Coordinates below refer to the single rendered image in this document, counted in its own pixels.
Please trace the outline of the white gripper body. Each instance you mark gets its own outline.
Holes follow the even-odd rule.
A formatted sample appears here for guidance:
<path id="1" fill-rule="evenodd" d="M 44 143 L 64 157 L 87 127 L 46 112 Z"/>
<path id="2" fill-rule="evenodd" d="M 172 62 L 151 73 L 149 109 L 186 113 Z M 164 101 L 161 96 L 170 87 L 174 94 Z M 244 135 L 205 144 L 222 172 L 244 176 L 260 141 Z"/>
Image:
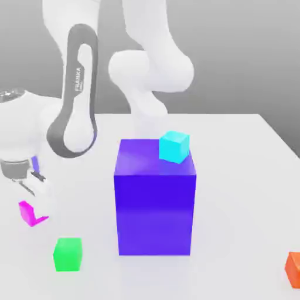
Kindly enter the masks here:
<path id="1" fill-rule="evenodd" d="M 12 179 L 14 185 L 21 190 L 21 201 L 33 207 L 36 217 L 51 216 L 54 211 L 54 195 L 50 182 L 40 180 L 33 174 L 28 174 L 26 179 Z"/>

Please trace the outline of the large purple box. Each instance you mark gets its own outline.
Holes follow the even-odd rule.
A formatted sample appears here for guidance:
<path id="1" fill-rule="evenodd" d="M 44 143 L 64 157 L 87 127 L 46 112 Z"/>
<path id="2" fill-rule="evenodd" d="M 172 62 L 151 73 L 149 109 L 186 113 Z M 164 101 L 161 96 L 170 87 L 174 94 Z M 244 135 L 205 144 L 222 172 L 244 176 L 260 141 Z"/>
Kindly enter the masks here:
<path id="1" fill-rule="evenodd" d="M 120 255 L 190 254 L 196 191 L 191 155 L 159 159 L 157 139 L 122 139 L 114 171 Z"/>

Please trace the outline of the small magenta cube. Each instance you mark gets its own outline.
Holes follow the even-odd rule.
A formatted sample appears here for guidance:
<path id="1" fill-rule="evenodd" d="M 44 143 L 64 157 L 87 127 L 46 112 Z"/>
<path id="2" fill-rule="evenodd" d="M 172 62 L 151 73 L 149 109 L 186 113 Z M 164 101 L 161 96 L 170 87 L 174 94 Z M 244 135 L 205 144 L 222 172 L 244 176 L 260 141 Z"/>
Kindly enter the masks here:
<path id="1" fill-rule="evenodd" d="M 34 208 L 24 200 L 19 202 L 18 205 L 22 219 L 30 227 L 34 227 L 49 218 L 49 216 L 36 217 Z"/>

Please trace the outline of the small green cube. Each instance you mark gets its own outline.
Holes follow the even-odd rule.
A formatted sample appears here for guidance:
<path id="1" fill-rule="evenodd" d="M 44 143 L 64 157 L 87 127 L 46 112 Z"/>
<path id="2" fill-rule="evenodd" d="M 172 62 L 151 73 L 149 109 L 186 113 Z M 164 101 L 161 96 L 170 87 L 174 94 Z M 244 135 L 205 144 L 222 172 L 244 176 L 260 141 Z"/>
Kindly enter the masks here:
<path id="1" fill-rule="evenodd" d="M 82 258 L 83 246 L 80 237 L 58 238 L 53 252 L 53 261 L 57 272 L 80 271 Z"/>

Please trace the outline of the small cyan cube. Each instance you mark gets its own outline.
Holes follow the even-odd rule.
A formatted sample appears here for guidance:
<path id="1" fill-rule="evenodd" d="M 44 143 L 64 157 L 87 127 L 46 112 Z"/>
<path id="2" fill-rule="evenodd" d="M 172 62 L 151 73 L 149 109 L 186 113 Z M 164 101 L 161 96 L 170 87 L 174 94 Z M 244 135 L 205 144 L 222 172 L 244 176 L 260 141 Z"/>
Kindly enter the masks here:
<path id="1" fill-rule="evenodd" d="M 189 155 L 190 135 L 168 131 L 159 139 L 159 159 L 180 164 Z"/>

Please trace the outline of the small orange cube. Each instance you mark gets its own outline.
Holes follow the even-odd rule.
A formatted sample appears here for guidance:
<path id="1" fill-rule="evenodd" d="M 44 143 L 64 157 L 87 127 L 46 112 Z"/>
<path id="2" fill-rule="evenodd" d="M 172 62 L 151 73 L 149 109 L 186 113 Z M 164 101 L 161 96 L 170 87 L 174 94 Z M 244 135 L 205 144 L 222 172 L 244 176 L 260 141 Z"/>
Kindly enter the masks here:
<path id="1" fill-rule="evenodd" d="M 300 252 L 289 252 L 285 272 L 291 286 L 300 289 Z"/>

